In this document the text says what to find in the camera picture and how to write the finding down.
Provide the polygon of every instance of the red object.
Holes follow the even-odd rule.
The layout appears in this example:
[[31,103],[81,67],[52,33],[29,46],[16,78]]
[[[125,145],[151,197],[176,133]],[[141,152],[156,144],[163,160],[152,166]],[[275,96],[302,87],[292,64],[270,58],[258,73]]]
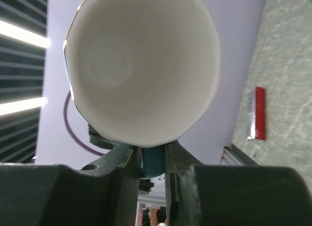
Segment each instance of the red object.
[[265,89],[255,87],[255,139],[265,140]]

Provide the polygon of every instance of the screw hole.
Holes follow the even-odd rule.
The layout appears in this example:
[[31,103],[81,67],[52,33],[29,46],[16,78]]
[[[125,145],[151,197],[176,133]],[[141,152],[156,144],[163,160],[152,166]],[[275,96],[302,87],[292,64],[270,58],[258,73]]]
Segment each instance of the screw hole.
[[98,166],[95,164],[88,164],[88,165],[84,166],[81,170],[94,170],[97,168],[98,168]]

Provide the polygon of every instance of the cable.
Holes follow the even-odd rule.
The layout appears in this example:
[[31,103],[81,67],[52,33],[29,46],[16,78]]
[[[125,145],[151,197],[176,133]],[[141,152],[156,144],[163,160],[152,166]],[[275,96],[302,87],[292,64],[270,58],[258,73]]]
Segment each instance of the cable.
[[87,146],[82,141],[80,141],[80,139],[75,135],[75,133],[73,132],[72,128],[70,127],[69,122],[68,122],[68,105],[69,105],[70,96],[71,95],[70,95],[70,91],[69,91],[68,94],[67,94],[67,97],[65,99],[64,107],[63,107],[63,120],[64,120],[64,123],[65,123],[65,127],[66,127],[67,132],[69,133],[71,138],[79,146],[81,146],[83,149],[85,149],[86,151],[88,151],[88,152],[90,152],[92,154],[95,154],[95,155],[98,155],[98,156],[103,156],[104,155],[103,153],[98,152],[98,151],[92,149],[91,147]]

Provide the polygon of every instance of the person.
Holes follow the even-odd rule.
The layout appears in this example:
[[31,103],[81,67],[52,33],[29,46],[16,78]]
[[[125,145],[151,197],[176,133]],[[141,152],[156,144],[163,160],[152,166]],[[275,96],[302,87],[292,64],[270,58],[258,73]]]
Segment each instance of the person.
[[166,222],[166,208],[156,207],[143,211],[142,226],[157,226]]

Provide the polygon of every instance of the red package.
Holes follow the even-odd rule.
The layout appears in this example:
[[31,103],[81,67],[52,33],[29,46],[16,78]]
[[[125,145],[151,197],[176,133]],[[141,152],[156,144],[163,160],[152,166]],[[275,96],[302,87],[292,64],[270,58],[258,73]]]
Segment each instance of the red package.
[[247,139],[265,140],[265,89],[256,86],[248,94]]

